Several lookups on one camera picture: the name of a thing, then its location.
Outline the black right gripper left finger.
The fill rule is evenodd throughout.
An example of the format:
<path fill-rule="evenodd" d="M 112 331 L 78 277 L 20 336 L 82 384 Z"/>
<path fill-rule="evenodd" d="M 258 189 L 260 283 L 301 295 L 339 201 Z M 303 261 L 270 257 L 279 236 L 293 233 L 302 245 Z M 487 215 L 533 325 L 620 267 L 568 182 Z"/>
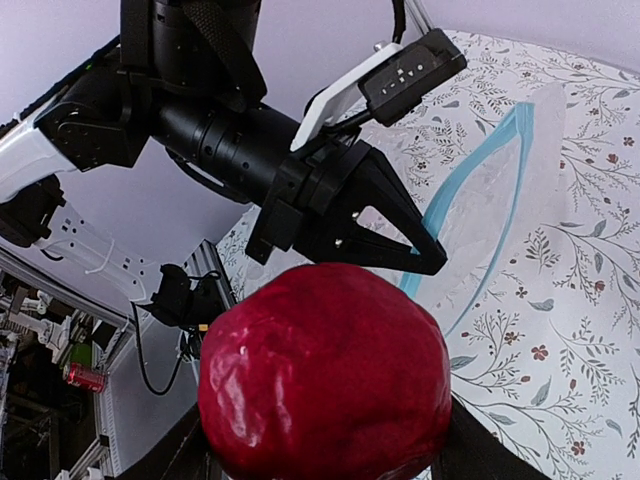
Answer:
<path fill-rule="evenodd" d="M 122 480 L 213 480 L 220 478 L 194 404 L 162 439 L 122 474 Z"/>

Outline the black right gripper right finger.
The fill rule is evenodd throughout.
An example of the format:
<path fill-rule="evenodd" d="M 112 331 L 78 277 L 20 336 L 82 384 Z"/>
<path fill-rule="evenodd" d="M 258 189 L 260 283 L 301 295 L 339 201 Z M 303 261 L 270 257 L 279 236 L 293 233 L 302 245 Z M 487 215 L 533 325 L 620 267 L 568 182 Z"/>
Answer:
<path fill-rule="evenodd" d="M 438 480 L 548 480 L 508 450 L 457 399 L 446 444 L 431 465 Z"/>

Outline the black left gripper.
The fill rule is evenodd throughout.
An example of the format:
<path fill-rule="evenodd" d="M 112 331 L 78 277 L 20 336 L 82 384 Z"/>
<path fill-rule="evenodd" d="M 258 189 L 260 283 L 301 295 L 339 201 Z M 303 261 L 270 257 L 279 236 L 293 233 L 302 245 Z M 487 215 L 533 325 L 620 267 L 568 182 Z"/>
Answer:
<path fill-rule="evenodd" d="M 373 208 L 409 241 L 402 244 L 357 221 Z M 344 263 L 433 276 L 446 264 L 440 243 L 385 155 L 358 141 L 325 145 L 279 167 L 245 248 L 264 265 L 274 250 L 314 263 Z"/>

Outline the clear zip top bag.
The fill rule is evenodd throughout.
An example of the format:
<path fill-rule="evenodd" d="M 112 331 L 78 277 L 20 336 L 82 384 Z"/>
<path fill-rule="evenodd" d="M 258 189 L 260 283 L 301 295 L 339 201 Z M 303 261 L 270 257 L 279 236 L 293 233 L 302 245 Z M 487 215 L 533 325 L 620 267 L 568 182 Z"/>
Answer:
<path fill-rule="evenodd" d="M 465 113 L 442 112 L 365 127 L 363 140 L 385 154 L 448 256 L 434 276 L 371 271 L 429 311 L 444 336 L 459 330 L 517 242 L 553 211 L 565 100 L 559 84 L 544 86 L 485 132 L 472 132 Z"/>

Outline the red toy pomegranate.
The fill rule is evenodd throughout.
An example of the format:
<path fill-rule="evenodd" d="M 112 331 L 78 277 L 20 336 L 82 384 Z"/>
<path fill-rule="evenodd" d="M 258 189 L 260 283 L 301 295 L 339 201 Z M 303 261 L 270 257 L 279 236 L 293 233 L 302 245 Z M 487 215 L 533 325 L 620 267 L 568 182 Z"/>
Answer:
<path fill-rule="evenodd" d="M 435 319 L 379 276 L 296 267 L 210 326 L 198 406 L 234 479 L 411 479 L 444 447 L 449 355 Z"/>

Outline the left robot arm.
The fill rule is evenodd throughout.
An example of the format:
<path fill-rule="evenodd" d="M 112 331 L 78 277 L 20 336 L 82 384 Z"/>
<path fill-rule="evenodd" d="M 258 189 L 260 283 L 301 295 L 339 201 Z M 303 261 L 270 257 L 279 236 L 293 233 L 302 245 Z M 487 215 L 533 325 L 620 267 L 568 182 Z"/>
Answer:
<path fill-rule="evenodd" d="M 59 175 L 132 167 L 149 140 L 193 180 L 260 214 L 246 251 L 433 275 L 447 255 L 361 126 L 391 126 L 465 60 L 439 30 L 390 42 L 321 90 L 301 121 L 264 103 L 257 1 L 125 1 L 119 35 L 1 128 L 1 235 L 70 260 L 134 305 L 205 305 L 176 265 L 131 253 L 65 199 Z"/>

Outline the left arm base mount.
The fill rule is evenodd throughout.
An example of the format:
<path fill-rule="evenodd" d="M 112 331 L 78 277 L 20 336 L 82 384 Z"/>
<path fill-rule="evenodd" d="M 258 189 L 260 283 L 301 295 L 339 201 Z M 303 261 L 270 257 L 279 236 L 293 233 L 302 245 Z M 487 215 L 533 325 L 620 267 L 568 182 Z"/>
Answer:
<path fill-rule="evenodd" d="M 236 304 L 228 278 L 219 270 L 193 276 L 177 265 L 165 264 L 160 273 L 151 303 L 142 308 L 166 326 L 209 326 Z"/>

